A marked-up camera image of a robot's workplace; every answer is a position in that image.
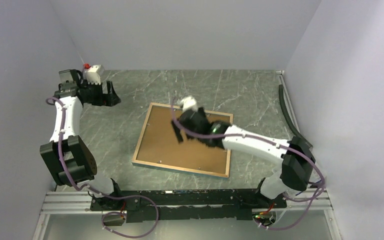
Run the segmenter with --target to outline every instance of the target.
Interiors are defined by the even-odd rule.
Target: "white wall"
[[[384,0],[324,0],[286,68],[345,240],[384,240]]]
[[[320,0],[51,0],[107,69],[283,70]]]
[[[39,154],[55,122],[44,98],[58,71],[81,64],[49,1],[0,0],[0,240],[32,239],[52,179]]]

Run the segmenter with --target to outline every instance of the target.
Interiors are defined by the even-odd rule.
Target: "floor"
[[[151,102],[169,104],[173,96],[193,96],[207,110],[233,114],[233,123],[265,136],[289,139],[279,106],[275,71],[261,70],[108,70],[121,103],[86,104],[80,136],[94,155],[98,171],[122,190],[256,188],[272,165],[232,151],[230,177],[218,178],[132,165],[132,157]],[[70,187],[58,187],[71,191]]]

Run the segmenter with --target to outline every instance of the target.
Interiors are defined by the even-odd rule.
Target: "wooden frame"
[[[145,131],[147,129],[147,126],[149,125],[148,122],[150,120],[150,115],[151,115],[153,107],[170,108],[170,105],[161,104],[161,103],[154,103],[154,102],[151,102],[151,104],[149,105],[148,112],[146,113],[146,118],[145,118],[145,121],[143,123],[139,139],[137,141],[136,149],[135,149],[134,154],[133,154],[133,159],[131,161],[132,164],[140,165],[140,166],[144,166],[144,167],[167,169],[167,170],[175,170],[175,171],[189,172],[189,173],[194,173],[194,174],[203,174],[203,175],[222,177],[222,178],[228,178],[229,177],[230,160],[231,160],[231,151],[230,150],[224,151],[224,152],[226,152],[226,166],[225,166],[225,172],[223,172],[223,173],[212,172],[212,171],[205,171],[205,170],[193,169],[193,168],[186,168],[186,167],[179,167],[179,166],[173,166],[173,165],[168,165],[168,164],[163,164],[163,163],[158,163],[158,162],[150,162],[150,161],[138,160],[138,154],[140,153],[140,148],[141,148],[142,140],[143,140],[144,135],[145,135]],[[174,106],[174,108],[176,110],[181,109],[179,106]],[[210,115],[228,117],[229,122],[231,124],[233,123],[233,114],[231,114],[231,113],[224,113],[224,112],[217,112],[217,111],[208,111],[208,110],[206,110],[205,112],[207,114],[210,114]]]

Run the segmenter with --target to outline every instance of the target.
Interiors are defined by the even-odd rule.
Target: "gray marble surface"
[[[121,103],[113,107],[86,104],[80,136],[94,155],[98,171],[113,178],[122,190],[256,188],[272,174],[271,164],[238,151],[231,153],[229,178],[133,166],[151,102],[169,104],[173,96],[192,95],[207,110],[232,113],[233,123],[248,131],[278,139],[292,137],[280,110],[274,71],[108,70],[103,79],[113,81]]]

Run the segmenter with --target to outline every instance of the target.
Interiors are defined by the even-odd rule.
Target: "white metal frame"
[[[283,71],[276,71],[278,73],[277,77],[280,84],[285,86],[283,79]],[[295,119],[294,112],[292,110],[292,105],[289,100],[288,92],[284,91],[285,101],[287,103],[287,108],[295,127],[298,129],[297,121]],[[308,189],[298,195],[297,199],[309,198],[314,194],[315,189]],[[48,192],[43,201],[42,209],[40,211],[39,220],[36,225],[36,230],[34,231],[33,240],[43,240],[45,237],[45,232],[48,227],[48,222],[51,215],[102,215],[107,213],[107,211],[91,211],[90,206],[92,202],[92,197],[88,195],[86,191],[80,192]],[[308,202],[293,202],[286,201],[288,211],[303,211],[306,209]],[[253,209],[253,212],[263,212],[267,209]],[[333,240],[342,240],[340,230],[335,218],[334,209],[332,208],[331,200],[327,190],[324,191],[317,199],[312,202],[312,205],[309,209],[310,211],[324,211],[326,217],[327,225],[330,231],[331,238]]]

